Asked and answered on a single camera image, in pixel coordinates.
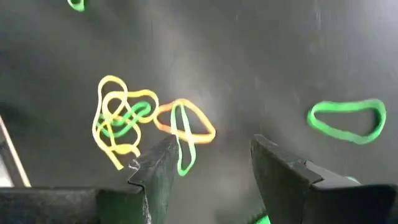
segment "tangled rubber bands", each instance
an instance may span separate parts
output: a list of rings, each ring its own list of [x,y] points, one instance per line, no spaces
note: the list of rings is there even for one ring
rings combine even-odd
[[[122,87],[123,91],[111,91],[106,94],[104,98],[102,98],[102,89],[107,82],[117,83]],[[141,96],[149,96],[155,101],[155,108],[152,114],[150,114],[152,108],[150,104],[146,101],[139,101],[133,106],[130,106],[130,104],[127,102],[128,98],[137,98]],[[109,102],[113,99],[120,100],[120,104],[116,108],[116,110],[111,113],[108,105]],[[177,129],[177,121],[175,118],[177,107],[181,108],[183,127],[185,131]],[[205,125],[209,134],[192,134],[188,116],[185,112],[185,107],[190,108],[199,117],[200,121]],[[123,108],[125,108],[127,112],[123,116],[120,116],[119,114],[122,112]],[[158,116],[166,111],[171,111],[170,126],[161,124],[158,120]],[[178,174],[181,176],[185,176],[195,163],[195,144],[206,144],[212,142],[216,135],[216,130],[210,123],[209,119],[198,107],[196,107],[189,100],[177,99],[169,104],[159,106],[159,99],[157,95],[151,90],[128,91],[127,85],[120,78],[112,75],[104,77],[99,82],[98,105],[93,120],[92,133],[98,147],[102,149],[106,153],[106,155],[108,155],[108,157],[111,159],[111,161],[118,170],[122,169],[123,165],[119,162],[114,153],[124,155],[133,152],[136,157],[139,157],[141,153],[138,149],[138,144],[141,140],[141,130],[137,125],[137,122],[150,123],[152,120],[154,120],[154,123],[159,130],[176,135],[178,143],[177,170]],[[122,130],[114,133],[112,129],[113,126],[123,125],[125,125],[125,127],[123,127]],[[131,128],[136,131],[136,141],[133,144],[116,144],[115,139],[125,135]],[[109,137],[111,142],[110,146],[108,146],[101,139],[101,133],[103,133],[106,137]],[[188,142],[188,147],[191,154],[191,162],[186,169],[182,168],[183,154],[180,139]]]

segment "green rubber band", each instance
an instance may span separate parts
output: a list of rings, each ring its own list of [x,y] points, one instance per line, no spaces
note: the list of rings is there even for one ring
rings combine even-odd
[[[133,113],[137,113],[137,115],[135,117],[133,117],[132,121],[129,124],[127,124],[122,130],[120,130],[120,131],[118,131],[116,133],[113,133],[113,136],[115,138],[119,138],[119,137],[125,135],[134,126],[134,124],[137,123],[138,119],[143,117],[143,116],[145,116],[145,115],[147,115],[147,114],[149,114],[150,110],[151,110],[150,103],[148,103],[146,101],[140,101],[140,102],[134,104],[131,107],[131,110],[129,110],[128,112],[126,112],[124,114],[124,116],[122,117],[122,120],[120,120],[120,121],[112,121],[111,122],[112,126],[122,126],[124,124],[124,122],[128,118],[131,117],[131,115]],[[100,114],[99,118],[100,119],[105,119],[103,114]],[[105,128],[103,128],[101,130],[101,132],[107,137],[111,136],[109,134],[108,130],[106,130]]]
[[[182,155],[182,149],[181,149],[181,144],[180,144],[180,138],[179,138],[178,132],[177,132],[177,122],[175,121],[175,109],[176,109],[177,106],[181,107],[182,122],[183,122],[184,130],[185,130],[185,133],[187,134],[187,138],[188,139],[192,138],[192,132],[191,132],[191,127],[189,125],[188,116],[187,116],[187,114],[185,112],[184,105],[174,104],[172,112],[171,112],[171,116],[170,116],[170,124],[171,124],[172,134],[174,134],[175,137],[177,138],[177,144],[178,144],[177,171],[178,171],[178,174],[181,177],[183,177],[189,172],[189,170],[194,165],[195,160],[197,158],[197,152],[196,152],[196,148],[195,148],[195,143],[193,141],[188,141],[189,152],[191,154],[191,162],[189,163],[188,167],[185,170],[182,169],[182,157],[183,157],[183,155]]]
[[[79,3],[73,3],[72,0],[68,0],[70,7],[78,12],[84,12],[85,10],[85,0],[80,0]]]
[[[375,109],[380,116],[379,124],[374,131],[367,136],[360,136],[349,131],[332,128],[323,121],[315,117],[317,112],[325,113],[354,113],[365,109]],[[307,121],[309,125],[333,138],[351,141],[356,144],[367,144],[379,137],[383,130],[387,119],[387,111],[384,103],[378,99],[369,99],[364,101],[355,101],[349,103],[335,103],[330,101],[322,101],[317,103],[309,112]]]
[[[267,215],[266,217],[263,217],[262,219],[258,220],[256,224],[271,224],[271,222],[269,221],[269,217]]]

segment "black table surface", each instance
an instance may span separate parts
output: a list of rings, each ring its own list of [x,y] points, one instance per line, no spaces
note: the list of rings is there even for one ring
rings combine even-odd
[[[397,10],[392,0],[96,0],[85,12],[67,0],[0,1],[0,115],[33,186],[90,186],[117,172],[91,135],[102,77],[151,89],[161,104],[191,100],[217,135],[177,177],[167,223],[243,223],[260,212],[256,133],[362,183],[398,184]],[[307,124],[319,101],[368,98],[387,108],[371,144]],[[320,117],[360,134],[374,125],[371,111]],[[166,137],[140,127],[143,153]]]

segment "orange rubber band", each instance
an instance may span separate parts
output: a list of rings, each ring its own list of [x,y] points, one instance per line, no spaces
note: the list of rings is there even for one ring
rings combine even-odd
[[[180,105],[186,106],[187,108],[190,108],[198,116],[201,123],[203,125],[205,125],[205,128],[207,129],[207,131],[209,133],[208,134],[192,134],[190,137],[188,137],[184,131],[177,130],[177,133],[173,132],[173,134],[178,134],[180,139],[183,139],[186,142],[193,141],[195,144],[207,144],[207,143],[212,142],[212,140],[216,136],[216,129],[211,124],[211,122],[206,117],[206,115],[197,106],[195,106],[191,101],[189,101],[187,99],[177,99],[169,104],[160,106],[159,109],[157,110],[156,116],[154,117],[154,123],[155,123],[156,127],[159,130],[164,131],[166,133],[169,133],[169,134],[172,133],[172,128],[170,126],[167,126],[166,124],[160,123],[160,121],[158,120],[158,117],[161,113],[164,113],[166,111],[171,111],[173,108],[173,105],[175,103],[178,103]]]

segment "rubber band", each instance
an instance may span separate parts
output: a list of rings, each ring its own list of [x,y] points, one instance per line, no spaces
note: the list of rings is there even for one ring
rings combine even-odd
[[[265,217],[262,217],[260,220],[256,222],[256,224],[271,224],[271,221],[269,221],[268,215]]]
[[[120,131],[118,131],[116,133],[113,133],[113,136],[115,138],[119,138],[119,137],[125,135],[134,126],[134,124],[137,123],[137,121],[138,121],[138,119],[140,117],[149,114],[150,113],[150,104],[148,102],[146,102],[146,101],[140,101],[140,102],[136,103],[135,105],[133,105],[131,107],[130,111],[128,111],[127,113],[124,114],[123,117],[117,116],[116,119],[115,119],[116,121],[112,121],[111,125],[112,126],[122,126],[122,125],[124,125],[126,123],[126,121],[128,120],[128,118],[131,117],[132,114],[135,113],[135,111],[138,111],[138,110],[141,110],[141,111],[138,112],[138,114],[135,117],[133,117],[131,122],[128,122],[128,124],[125,127],[123,127],[122,130],[120,130]],[[103,114],[101,114],[99,116],[99,118],[100,119],[106,119],[106,117]],[[110,133],[106,129],[103,128],[101,130],[101,132],[105,136],[110,137]]]
[[[119,84],[122,89],[123,89],[123,97],[120,97],[121,103],[120,105],[116,108],[114,113],[109,113],[104,114],[106,117],[106,120],[104,120],[98,128],[96,128],[96,123],[100,118],[100,112],[101,112],[101,103],[102,103],[102,88],[107,82],[115,82]],[[114,140],[114,135],[113,135],[113,130],[111,127],[111,123],[109,121],[112,121],[114,119],[119,119],[119,113],[122,111],[123,107],[128,108],[127,110],[130,111],[131,107],[127,102],[127,86],[126,84],[118,77],[115,77],[113,75],[107,75],[101,81],[99,81],[98,84],[98,105],[96,109],[96,113],[94,116],[93,120],[93,125],[91,127],[91,132],[93,134],[94,140],[97,143],[98,147],[103,150],[106,155],[109,157],[109,159],[112,161],[112,163],[115,165],[117,170],[123,169],[123,165],[120,163],[118,158],[113,154],[113,151],[115,151],[118,154],[127,154],[129,152],[133,152],[136,157],[139,157],[141,155],[140,151],[138,150],[137,145],[139,144],[139,141],[141,140],[141,130],[139,129],[139,126],[137,124],[133,124],[133,129],[137,133],[137,139],[134,144],[119,144],[117,145],[115,140]],[[125,123],[129,124],[131,121],[129,119],[125,120]],[[105,142],[102,141],[100,137],[100,132],[101,130],[106,126],[108,132],[109,132],[109,138],[111,140],[111,146],[107,146]]]
[[[176,102],[178,102],[179,104],[183,104],[184,106],[190,108],[198,116],[199,120],[202,122],[203,125],[205,125],[205,128],[209,132],[208,134],[192,134],[192,141],[197,144],[207,144],[207,143],[212,142],[212,140],[216,136],[216,129],[211,124],[211,122],[206,117],[206,115],[197,106],[195,106],[191,101],[189,101],[187,99],[177,99],[169,104],[160,106],[157,111],[156,116],[154,117],[154,123],[155,123],[156,127],[159,130],[164,131],[166,133],[169,133],[169,134],[172,133],[172,128],[170,126],[167,126],[166,124],[160,123],[158,120],[158,117],[161,113],[172,110],[172,108]],[[190,140],[188,138],[187,134],[181,130],[177,130],[177,134],[178,134],[179,138],[183,139],[186,142],[188,142]]]
[[[140,123],[149,123],[151,122],[154,117],[156,117],[157,111],[159,109],[159,99],[156,95],[156,93],[154,93],[151,90],[139,90],[139,91],[129,91],[127,93],[127,97],[128,98],[137,98],[137,97],[141,97],[141,96],[149,96],[151,97],[154,101],[155,101],[155,109],[154,112],[149,115],[148,117],[142,117],[142,118],[138,118],[138,121]],[[112,91],[109,92],[103,100],[102,103],[102,112],[104,114],[105,117],[110,117],[111,116],[111,112],[109,112],[109,108],[108,108],[108,104],[112,99],[119,99],[119,100],[123,100],[124,98],[124,92],[123,91]],[[128,104],[125,104],[125,107],[128,111],[131,110],[131,108],[129,107]],[[137,114],[135,114],[135,112],[132,113],[132,116],[135,117],[137,116]]]
[[[102,98],[102,88],[107,82],[115,82],[120,85],[123,91],[111,91]],[[152,114],[146,116],[150,113],[151,107],[150,104],[146,101],[140,101],[130,107],[127,102],[128,98],[137,98],[141,96],[149,96],[155,101],[155,108]],[[109,111],[108,105],[109,102],[113,99],[119,99],[121,102],[116,110],[111,113]],[[175,110],[177,107],[181,107],[182,119],[184,130],[181,131],[177,128],[176,118],[175,118]],[[192,134],[188,116],[185,112],[185,106],[190,108],[200,119],[200,121],[205,125],[205,128],[208,130],[208,134]],[[124,116],[120,116],[120,112],[123,108],[127,109],[127,113]],[[170,126],[161,124],[158,120],[158,116],[166,111],[171,110],[170,115]],[[213,125],[210,123],[209,119],[205,116],[205,114],[193,103],[186,99],[177,99],[167,105],[159,106],[159,99],[157,95],[151,90],[139,90],[139,91],[128,91],[127,85],[118,77],[108,75],[104,77],[98,84],[98,105],[95,113],[92,133],[94,140],[96,141],[98,147],[103,150],[108,157],[111,159],[115,167],[120,170],[123,168],[123,165],[119,162],[116,156],[113,154],[113,151],[118,154],[127,154],[129,152],[133,152],[137,157],[140,156],[140,151],[138,150],[138,144],[141,140],[141,130],[137,125],[137,122],[140,123],[149,123],[154,121],[155,125],[161,131],[165,131],[169,134],[176,135],[177,143],[178,143],[178,162],[177,162],[177,170],[180,176],[185,176],[196,160],[196,149],[195,143],[206,144],[211,142],[215,138],[216,130]],[[122,130],[113,133],[112,126],[122,126],[124,123],[125,127]],[[131,128],[133,128],[137,133],[137,139],[134,144],[116,144],[115,138],[119,138],[126,134]],[[101,139],[101,132],[110,138],[111,146],[106,145]],[[180,145],[180,139],[188,142],[190,154],[191,154],[191,162],[189,163],[186,169],[182,168],[182,148]]]
[[[182,148],[181,148],[181,144],[180,144],[180,136],[178,135],[177,122],[176,122],[176,118],[175,118],[175,109],[178,106],[181,107],[182,121],[183,121],[183,125],[184,125],[184,130],[186,133],[186,137],[188,140],[187,142],[188,142],[188,146],[189,146],[189,151],[191,154],[191,162],[189,163],[189,165],[186,169],[182,169],[183,154],[182,154]],[[195,149],[195,143],[193,142],[193,139],[192,139],[192,132],[191,132],[191,127],[189,125],[188,116],[185,112],[184,104],[180,100],[174,101],[171,115],[170,115],[170,124],[171,124],[171,133],[174,134],[175,137],[177,138],[177,144],[178,144],[177,171],[178,171],[178,174],[181,177],[183,177],[189,172],[189,170],[194,165],[195,160],[197,158],[197,152]]]
[[[375,127],[371,134],[367,136],[360,136],[349,131],[344,131],[336,128],[332,128],[323,121],[318,120],[315,117],[315,113],[353,113],[365,109],[375,109],[380,116],[379,124]],[[348,103],[335,103],[330,101],[322,101],[317,103],[307,115],[307,121],[309,125],[333,138],[351,141],[356,144],[367,144],[375,140],[381,134],[381,131],[386,123],[387,111],[384,103],[378,99],[369,99],[364,101],[355,101]]]
[[[68,3],[72,9],[78,11],[78,12],[84,12],[85,10],[85,0],[78,0],[78,3],[73,3],[73,0],[68,0]]]

